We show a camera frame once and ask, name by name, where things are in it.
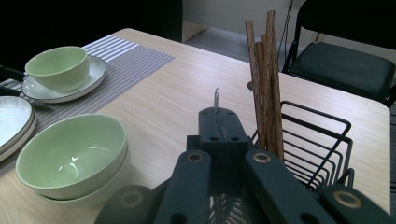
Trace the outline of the grey striped placemat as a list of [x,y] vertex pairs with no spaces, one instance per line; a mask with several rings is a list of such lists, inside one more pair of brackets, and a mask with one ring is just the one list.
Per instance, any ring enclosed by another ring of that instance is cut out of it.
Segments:
[[115,35],[102,37],[83,48],[91,56],[97,56],[106,63],[104,80],[92,91],[69,102],[47,104],[24,96],[32,104],[36,114],[36,124],[31,136],[59,120],[97,112],[175,59],[174,56]]

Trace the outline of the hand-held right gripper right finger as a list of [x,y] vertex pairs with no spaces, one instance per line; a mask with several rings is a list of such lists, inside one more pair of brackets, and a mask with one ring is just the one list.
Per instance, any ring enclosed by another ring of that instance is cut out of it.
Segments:
[[242,163],[250,146],[247,136],[235,112],[221,109],[221,178],[225,191],[239,191],[244,182]]

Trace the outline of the black wire cutlery basket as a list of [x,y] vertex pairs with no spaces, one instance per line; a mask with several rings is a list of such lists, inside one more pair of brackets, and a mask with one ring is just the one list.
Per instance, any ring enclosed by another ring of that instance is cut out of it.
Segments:
[[[221,109],[215,108],[221,131]],[[322,191],[353,184],[349,158],[353,142],[348,121],[306,106],[284,101],[284,161],[258,147],[257,135],[242,163],[244,182],[239,191],[211,194],[210,224],[333,224],[319,204]]]

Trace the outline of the brown wooden chopstick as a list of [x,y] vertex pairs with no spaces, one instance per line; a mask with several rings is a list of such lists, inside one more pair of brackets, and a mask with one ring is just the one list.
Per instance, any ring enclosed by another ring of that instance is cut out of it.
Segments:
[[255,114],[256,114],[256,122],[257,122],[257,141],[259,149],[265,149],[265,141],[263,138],[263,130],[262,130],[262,108],[261,108],[261,99],[259,92],[259,71],[258,64],[256,60],[255,54],[255,37],[254,37],[254,29],[253,22],[246,22],[246,33],[247,33],[247,45],[248,45],[248,54],[249,54],[249,63],[250,63],[250,71],[251,71],[251,89],[253,91],[254,96],[254,104],[255,104]]
[[270,78],[270,98],[272,106],[271,118],[273,122],[271,149],[280,161],[284,161],[280,89],[277,67],[275,18],[276,12],[274,10],[270,10],[267,12],[265,40],[267,50],[267,70],[268,76]]
[[255,62],[256,62],[256,76],[255,76],[255,94],[257,95],[257,126],[259,133],[260,147],[264,150],[267,149],[266,128],[265,128],[265,100],[262,78],[262,43],[255,44]]
[[269,51],[268,47],[268,38],[267,34],[262,35],[262,96],[264,102],[264,140],[266,149],[268,151],[273,152],[273,143],[271,140],[272,137],[272,124],[271,124],[271,81],[269,78]]

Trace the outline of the black folding chair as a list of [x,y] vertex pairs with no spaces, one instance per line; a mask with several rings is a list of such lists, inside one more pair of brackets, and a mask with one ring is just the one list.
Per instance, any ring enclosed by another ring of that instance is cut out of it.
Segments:
[[378,101],[396,103],[396,63],[315,41],[299,51],[303,29],[396,51],[396,0],[306,0],[282,72]]

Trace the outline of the white plate with black rim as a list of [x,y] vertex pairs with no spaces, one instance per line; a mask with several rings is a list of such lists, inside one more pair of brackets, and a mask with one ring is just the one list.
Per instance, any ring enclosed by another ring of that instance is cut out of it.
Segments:
[[59,104],[80,98],[96,89],[106,76],[106,62],[101,58],[90,56],[90,72],[86,82],[73,91],[57,92],[52,91],[32,77],[27,77],[21,84],[21,92],[28,98],[42,103]]
[[0,96],[0,162],[25,143],[35,128],[35,110],[25,99]]

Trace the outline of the green bowl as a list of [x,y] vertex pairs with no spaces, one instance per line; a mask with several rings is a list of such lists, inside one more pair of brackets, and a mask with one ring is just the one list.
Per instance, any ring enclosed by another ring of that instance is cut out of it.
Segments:
[[127,154],[123,124],[101,114],[74,116],[50,125],[22,149],[19,180],[36,193],[73,200],[103,187]]
[[49,203],[54,203],[62,207],[68,207],[68,208],[94,207],[98,204],[104,203],[107,200],[109,200],[112,197],[112,195],[124,185],[130,173],[129,166],[130,166],[130,150],[127,150],[124,161],[119,171],[98,190],[83,197],[72,200],[55,200],[55,199],[51,199],[50,197],[41,195],[39,193],[37,193],[37,196],[44,201],[47,201]]
[[57,92],[73,91],[89,76],[90,62],[85,49],[75,46],[45,50],[24,66],[25,72],[42,86]]

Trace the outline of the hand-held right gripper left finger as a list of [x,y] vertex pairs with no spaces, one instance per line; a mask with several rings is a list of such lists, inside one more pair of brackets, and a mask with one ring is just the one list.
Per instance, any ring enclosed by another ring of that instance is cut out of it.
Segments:
[[200,149],[210,155],[210,193],[221,193],[221,161],[220,150],[222,137],[217,123],[215,108],[203,109],[198,114],[198,134],[187,136],[187,150]]

